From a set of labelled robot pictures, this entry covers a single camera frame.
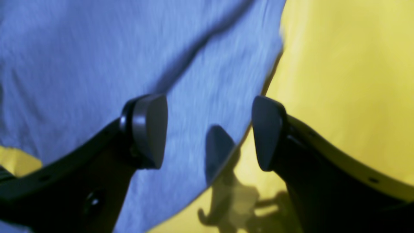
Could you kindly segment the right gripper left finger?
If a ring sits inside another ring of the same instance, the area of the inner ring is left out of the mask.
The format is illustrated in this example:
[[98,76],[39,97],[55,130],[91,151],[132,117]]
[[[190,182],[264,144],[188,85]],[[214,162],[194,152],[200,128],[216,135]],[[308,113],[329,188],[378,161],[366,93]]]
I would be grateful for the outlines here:
[[75,151],[2,181],[1,221],[34,233],[111,233],[136,170],[161,168],[167,125],[165,95],[131,99]]

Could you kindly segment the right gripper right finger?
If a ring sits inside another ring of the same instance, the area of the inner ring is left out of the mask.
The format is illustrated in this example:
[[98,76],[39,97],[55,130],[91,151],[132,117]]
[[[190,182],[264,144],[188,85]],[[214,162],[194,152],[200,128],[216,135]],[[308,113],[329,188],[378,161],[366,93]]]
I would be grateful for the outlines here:
[[265,96],[252,105],[256,155],[286,188],[305,233],[412,233],[413,187],[337,149]]

